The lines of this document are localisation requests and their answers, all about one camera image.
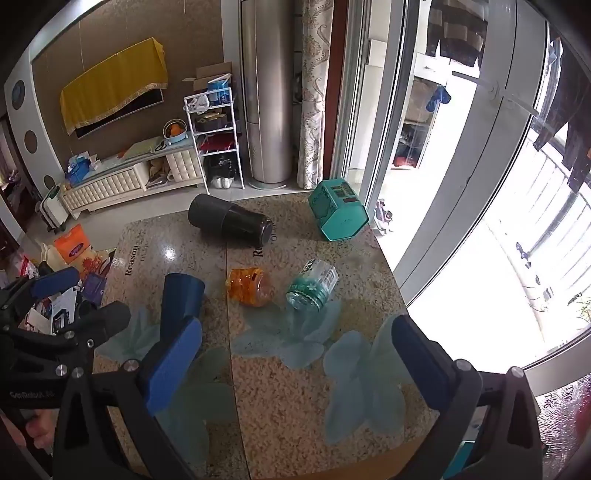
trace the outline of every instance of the white suitcase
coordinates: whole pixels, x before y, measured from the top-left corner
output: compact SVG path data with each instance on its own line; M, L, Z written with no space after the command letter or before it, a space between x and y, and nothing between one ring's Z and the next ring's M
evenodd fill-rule
M39 212L49 228L54 231L60 229L63 232L66 229L69 214L60 202L59 193L59 187L53 187L39 204Z

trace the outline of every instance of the box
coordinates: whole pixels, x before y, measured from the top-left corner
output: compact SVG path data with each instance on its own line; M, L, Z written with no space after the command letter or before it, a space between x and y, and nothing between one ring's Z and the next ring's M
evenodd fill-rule
M369 222L363 204L343 179L321 181L308 203L316 225L330 242L353 238Z
M200 93L207 90L207 83L215 80L220 75L225 73L232 73L232 62L215 63L214 65L207 65L199 67L195 70L195 79L193 80L193 91Z

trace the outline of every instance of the yellow cloth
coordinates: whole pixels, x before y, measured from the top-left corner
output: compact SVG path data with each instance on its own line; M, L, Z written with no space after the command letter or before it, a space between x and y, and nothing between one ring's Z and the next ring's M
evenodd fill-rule
M60 107L71 135L113 115L148 90L166 88L164 49L154 38L136 43L84 72L61 91Z

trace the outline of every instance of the patterned curtain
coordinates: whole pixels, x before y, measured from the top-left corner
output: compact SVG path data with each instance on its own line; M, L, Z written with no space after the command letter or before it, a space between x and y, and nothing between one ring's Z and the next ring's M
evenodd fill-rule
M302 112L297 183L313 189L322 181L324 99L329 72L334 0L304 0Z

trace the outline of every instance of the human hand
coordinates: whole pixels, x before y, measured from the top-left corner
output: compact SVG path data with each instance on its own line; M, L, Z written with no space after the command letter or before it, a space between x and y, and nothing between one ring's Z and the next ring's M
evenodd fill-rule
M33 444L37 448L46 448L53 444L53 436L56 431L53 412L51 410L35 410L35 417L27 422L25 430L33 439ZM27 446L25 437L14 424L4 415L1 416L8 433L14 442L21 447Z

